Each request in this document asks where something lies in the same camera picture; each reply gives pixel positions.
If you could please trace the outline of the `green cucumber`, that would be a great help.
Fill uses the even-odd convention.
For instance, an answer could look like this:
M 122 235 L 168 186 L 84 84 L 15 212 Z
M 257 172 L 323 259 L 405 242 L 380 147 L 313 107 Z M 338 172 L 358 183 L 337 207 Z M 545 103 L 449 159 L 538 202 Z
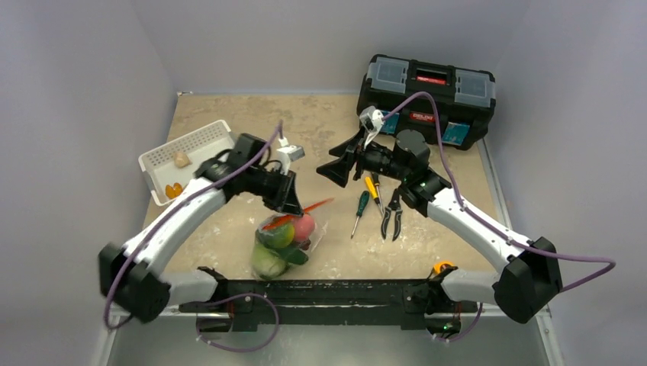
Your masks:
M 281 256 L 290 265 L 304 265 L 309 260 L 308 254 L 294 246 L 283 248 Z

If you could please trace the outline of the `black yellow screwdriver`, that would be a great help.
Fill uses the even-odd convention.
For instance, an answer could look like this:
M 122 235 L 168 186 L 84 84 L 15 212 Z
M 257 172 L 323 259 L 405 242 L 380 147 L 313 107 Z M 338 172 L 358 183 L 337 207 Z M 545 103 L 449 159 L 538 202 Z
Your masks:
M 380 181 L 379 181 L 378 174 L 377 174 L 377 173 L 372 172 L 372 173 L 371 173 L 371 178 L 372 178 L 373 185 L 374 185 L 376 188 L 378 188 L 378 187 L 379 187 L 379 185 L 380 185 Z

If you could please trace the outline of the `beige garlic bulb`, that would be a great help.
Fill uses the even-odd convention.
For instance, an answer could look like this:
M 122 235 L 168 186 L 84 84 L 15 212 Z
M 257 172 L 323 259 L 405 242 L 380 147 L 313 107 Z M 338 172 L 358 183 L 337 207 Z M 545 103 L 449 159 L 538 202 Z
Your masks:
M 177 169 L 183 169 L 191 165 L 192 161 L 183 151 L 176 151 L 173 154 L 173 164 Z

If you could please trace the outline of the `peach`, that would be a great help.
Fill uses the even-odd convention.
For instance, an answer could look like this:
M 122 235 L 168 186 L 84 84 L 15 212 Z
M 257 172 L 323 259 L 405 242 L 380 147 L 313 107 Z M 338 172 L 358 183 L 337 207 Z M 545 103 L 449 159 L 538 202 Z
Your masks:
M 315 219 L 308 214 L 293 220 L 292 225 L 294 227 L 293 240 L 295 242 L 308 240 L 316 228 Z

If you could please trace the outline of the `green handled screwdriver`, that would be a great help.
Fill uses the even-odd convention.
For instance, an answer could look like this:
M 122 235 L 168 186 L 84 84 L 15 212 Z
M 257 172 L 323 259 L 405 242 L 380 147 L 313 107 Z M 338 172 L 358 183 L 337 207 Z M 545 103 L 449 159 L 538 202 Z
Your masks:
M 359 225 L 359 221 L 360 221 L 360 219 L 361 219 L 361 217 L 362 217 L 362 215 L 364 213 L 364 210 L 365 210 L 365 208 L 366 208 L 366 206 L 367 206 L 367 204 L 369 202 L 369 198 L 370 198 L 370 193 L 368 191 L 363 191 L 359 196 L 358 206 L 357 206 L 357 209 L 356 209 L 356 220 L 355 220 L 355 223 L 353 225 L 352 232 L 350 234 L 350 239 L 353 239 L 355 234 L 356 234 L 357 226 Z

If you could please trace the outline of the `clear zip bag orange zipper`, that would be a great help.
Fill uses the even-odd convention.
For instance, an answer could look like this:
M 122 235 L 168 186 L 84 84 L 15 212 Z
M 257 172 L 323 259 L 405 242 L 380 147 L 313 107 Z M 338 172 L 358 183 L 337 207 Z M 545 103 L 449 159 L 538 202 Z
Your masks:
M 280 278 L 306 265 L 327 232 L 332 197 L 304 208 L 300 217 L 274 214 L 257 227 L 250 256 L 253 275 L 264 281 Z

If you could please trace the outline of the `yellow handled tool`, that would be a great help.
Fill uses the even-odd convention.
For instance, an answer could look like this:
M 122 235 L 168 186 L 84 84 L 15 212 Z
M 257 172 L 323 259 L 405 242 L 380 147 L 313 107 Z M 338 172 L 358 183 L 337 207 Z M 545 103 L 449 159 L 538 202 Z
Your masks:
M 378 207 L 380 214 L 383 216 L 384 215 L 384 208 L 381 203 L 381 199 L 378 194 L 378 190 L 376 188 L 376 185 L 372 179 L 371 176 L 366 176 L 365 177 L 365 184 L 367 189 L 369 190 L 369 194 L 372 197 L 372 200 L 375 202 L 376 206 Z

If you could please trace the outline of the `orange yellow fruit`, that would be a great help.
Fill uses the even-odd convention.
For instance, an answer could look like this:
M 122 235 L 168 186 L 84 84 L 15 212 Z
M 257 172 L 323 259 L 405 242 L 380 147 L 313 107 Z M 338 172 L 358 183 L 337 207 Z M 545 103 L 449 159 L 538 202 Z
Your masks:
M 182 185 L 177 182 L 173 185 L 166 185 L 165 196 L 167 196 L 168 199 L 172 200 L 180 196 L 183 190 L 184 188 L 182 187 Z

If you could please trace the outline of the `yellow tape measure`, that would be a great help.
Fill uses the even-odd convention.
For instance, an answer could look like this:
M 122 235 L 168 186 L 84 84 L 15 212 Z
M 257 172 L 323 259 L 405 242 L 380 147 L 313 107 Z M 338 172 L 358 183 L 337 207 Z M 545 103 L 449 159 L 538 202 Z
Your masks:
M 454 264 L 449 261 L 437 262 L 432 269 L 432 276 L 437 276 L 443 273 L 448 268 L 453 268 Z

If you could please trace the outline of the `black pliers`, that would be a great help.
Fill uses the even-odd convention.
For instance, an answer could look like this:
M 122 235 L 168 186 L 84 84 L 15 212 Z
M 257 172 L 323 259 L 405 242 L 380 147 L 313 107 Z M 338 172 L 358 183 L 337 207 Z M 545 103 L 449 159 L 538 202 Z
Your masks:
M 394 232 L 391 240 L 394 242 L 401 234 L 402 207 L 400 201 L 400 190 L 395 188 L 391 199 L 385 208 L 384 216 L 381 220 L 380 232 L 383 239 L 387 239 L 388 224 L 394 222 Z

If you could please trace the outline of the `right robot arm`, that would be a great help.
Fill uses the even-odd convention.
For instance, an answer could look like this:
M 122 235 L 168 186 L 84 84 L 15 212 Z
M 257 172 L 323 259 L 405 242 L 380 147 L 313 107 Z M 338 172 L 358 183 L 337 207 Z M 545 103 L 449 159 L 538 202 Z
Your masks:
M 344 188 L 368 171 L 400 182 L 399 197 L 410 209 L 451 230 L 476 249 L 494 272 L 452 269 L 428 290 L 430 304 L 447 310 L 458 301 L 498 306 L 517 323 L 527 323 L 564 286 L 556 248 L 541 237 L 531 240 L 473 207 L 455 185 L 429 164 L 430 148 L 414 130 L 397 134 L 392 149 L 365 143 L 365 132 L 333 147 L 332 162 L 317 167 L 319 175 Z

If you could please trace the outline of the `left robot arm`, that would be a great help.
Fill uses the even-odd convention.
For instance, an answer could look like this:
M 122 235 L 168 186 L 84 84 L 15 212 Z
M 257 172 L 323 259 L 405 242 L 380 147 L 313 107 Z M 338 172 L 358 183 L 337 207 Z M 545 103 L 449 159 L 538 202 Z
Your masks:
M 217 312 L 227 304 L 227 291 L 216 275 L 196 270 L 175 276 L 163 272 L 188 237 L 232 197 L 243 192 L 262 198 L 279 214 L 300 217 L 304 209 L 295 190 L 296 174 L 290 164 L 304 157 L 277 130 L 279 167 L 268 169 L 260 159 L 271 143 L 248 133 L 233 147 L 206 159 L 194 172 L 185 190 L 146 229 L 123 245 L 107 244 L 98 255 L 101 293 L 106 298 L 104 321 L 109 329 L 110 310 L 116 304 L 142 323 L 157 318 L 165 308 L 200 303 Z

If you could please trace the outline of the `green cabbage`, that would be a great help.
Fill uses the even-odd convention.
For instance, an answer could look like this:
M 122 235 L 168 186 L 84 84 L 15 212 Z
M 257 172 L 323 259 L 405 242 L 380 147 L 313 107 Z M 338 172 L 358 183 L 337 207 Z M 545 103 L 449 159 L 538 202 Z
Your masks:
M 253 273 L 262 280 L 279 278 L 288 270 L 285 260 L 260 243 L 254 245 L 250 262 Z

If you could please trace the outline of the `white perforated basket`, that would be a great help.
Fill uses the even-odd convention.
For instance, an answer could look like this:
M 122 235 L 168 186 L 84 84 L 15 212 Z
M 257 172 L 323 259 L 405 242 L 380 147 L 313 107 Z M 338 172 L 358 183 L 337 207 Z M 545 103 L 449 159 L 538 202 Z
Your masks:
M 216 120 L 140 155 L 140 170 L 155 204 L 173 202 L 204 160 L 233 145 L 227 122 Z

